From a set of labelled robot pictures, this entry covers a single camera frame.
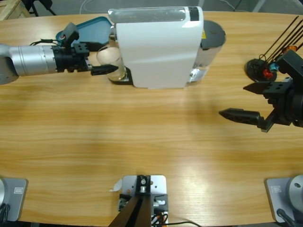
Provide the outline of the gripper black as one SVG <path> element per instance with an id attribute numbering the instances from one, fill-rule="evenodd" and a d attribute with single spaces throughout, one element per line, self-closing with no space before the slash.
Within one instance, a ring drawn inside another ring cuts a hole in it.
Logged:
<path id="1" fill-rule="evenodd" d="M 265 119 L 256 111 L 228 108 L 219 111 L 227 120 L 255 125 L 262 132 L 268 132 L 273 124 L 302 127 L 303 125 L 303 84 L 285 78 L 282 82 L 254 82 L 243 88 L 249 92 L 269 98 L 274 110 Z"/>
<path id="2" fill-rule="evenodd" d="M 83 72 L 90 71 L 92 76 L 106 75 L 118 70 L 118 67 L 111 64 L 93 66 L 88 60 L 90 52 L 98 52 L 104 47 L 98 42 L 74 43 L 70 47 L 52 46 L 57 72 Z"/>

